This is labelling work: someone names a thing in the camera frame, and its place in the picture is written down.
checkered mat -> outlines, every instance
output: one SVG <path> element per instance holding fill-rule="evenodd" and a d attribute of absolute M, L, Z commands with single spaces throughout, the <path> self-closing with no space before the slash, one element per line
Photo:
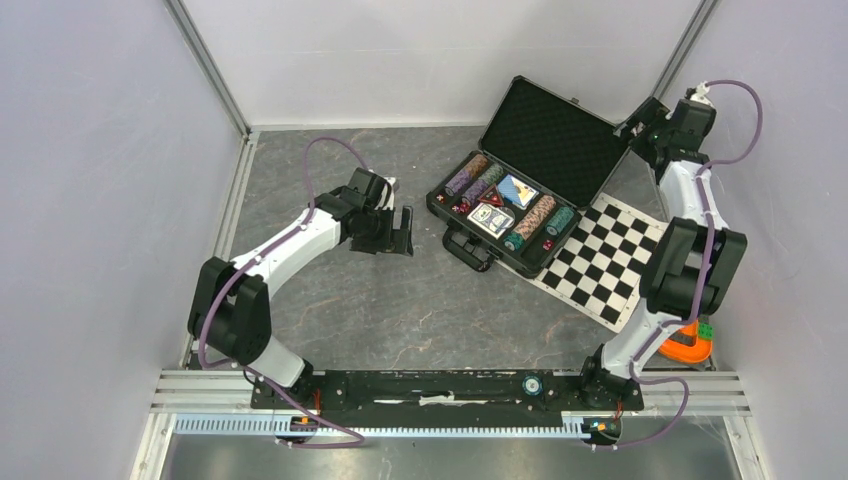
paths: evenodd
<path fill-rule="evenodd" d="M 601 194 L 533 285 L 614 332 L 639 301 L 639 278 L 667 224 Z"/>

cable clip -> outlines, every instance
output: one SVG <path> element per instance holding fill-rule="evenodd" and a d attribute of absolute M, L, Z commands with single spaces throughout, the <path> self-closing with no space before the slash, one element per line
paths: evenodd
<path fill-rule="evenodd" d="M 713 106 L 713 102 L 707 98 L 707 93 L 710 92 L 710 87 L 707 86 L 707 82 L 701 82 L 695 87 L 695 92 L 689 96 L 689 100 L 693 102 L 703 103 L 704 105 Z"/>

poker chip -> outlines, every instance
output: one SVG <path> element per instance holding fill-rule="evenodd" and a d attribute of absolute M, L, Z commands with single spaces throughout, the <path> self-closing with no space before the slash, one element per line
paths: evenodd
<path fill-rule="evenodd" d="M 453 178 L 445 184 L 445 193 L 450 196 L 454 196 L 459 193 L 463 187 L 471 183 L 471 179 L 473 179 L 475 175 L 486 168 L 487 163 L 485 156 L 477 154 L 467 164 L 465 164 L 465 167 L 463 167 L 462 170 L 456 172 L 456 175 L 454 175 Z"/>
<path fill-rule="evenodd" d="M 551 235 L 557 236 L 565 230 L 565 227 L 572 218 L 574 218 L 574 211 L 568 207 L 562 207 L 548 220 L 545 230 Z"/>
<path fill-rule="evenodd" d="M 480 195 L 489 188 L 490 185 L 494 184 L 498 181 L 498 179 L 503 175 L 503 167 L 500 165 L 492 165 L 483 175 L 480 175 L 474 183 L 468 187 L 468 190 L 462 194 L 462 203 L 467 203 L 469 207 L 473 206 L 477 203 L 477 199 L 480 198 Z"/>
<path fill-rule="evenodd" d="M 524 241 L 530 238 L 530 235 L 542 225 L 542 220 L 551 213 L 551 210 L 556 206 L 556 200 L 550 195 L 545 195 L 540 198 L 536 205 L 527 212 L 527 215 L 518 222 L 515 229 L 504 240 L 506 248 L 515 251 L 524 245 Z"/>
<path fill-rule="evenodd" d="M 524 237 L 515 231 L 510 232 L 504 239 L 504 246 L 513 252 L 521 248 L 522 245 L 524 245 Z"/>

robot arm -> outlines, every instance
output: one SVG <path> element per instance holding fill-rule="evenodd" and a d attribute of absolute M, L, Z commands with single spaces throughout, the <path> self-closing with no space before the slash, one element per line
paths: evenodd
<path fill-rule="evenodd" d="M 632 391 L 632 374 L 638 376 L 645 362 L 680 329 L 679 324 L 670 323 L 689 318 L 706 243 L 707 215 L 712 217 L 716 235 L 699 314 L 712 314 L 721 305 L 745 252 L 745 235 L 731 231 L 716 209 L 710 171 L 698 179 L 698 171 L 709 161 L 698 149 L 716 115 L 706 91 L 704 84 L 690 89 L 673 112 L 649 98 L 619 129 L 619 135 L 653 169 L 672 220 L 642 274 L 642 298 L 633 318 L 584 365 L 586 398 L 599 391 L 626 396 Z M 703 198 L 698 182 L 706 192 Z"/>
<path fill-rule="evenodd" d="M 307 263 L 348 238 L 352 251 L 412 256 L 411 207 L 403 207 L 400 228 L 393 227 L 396 190 L 395 179 L 358 168 L 348 185 L 315 199 L 315 210 L 308 224 L 304 225 L 303 221 L 309 209 L 263 245 L 231 262 L 217 257 L 209 259 L 200 271 L 189 316 L 189 333 L 200 337 L 213 299 L 237 270 L 292 230 L 300 229 L 282 248 L 259 258 L 236 282 L 212 319 L 207 343 L 285 388 L 309 376 L 312 366 L 271 334 L 270 299 Z"/>

orange object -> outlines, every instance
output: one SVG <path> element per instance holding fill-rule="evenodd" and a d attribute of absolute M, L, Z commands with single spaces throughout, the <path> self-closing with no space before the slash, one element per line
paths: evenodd
<path fill-rule="evenodd" d="M 697 320 L 692 325 L 678 330 L 678 333 L 689 337 L 692 345 L 684 345 L 669 338 L 660 345 L 661 354 L 675 362 L 687 364 L 701 363 L 710 357 L 710 354 L 713 352 L 713 342 L 712 340 L 705 340 L 698 336 Z"/>

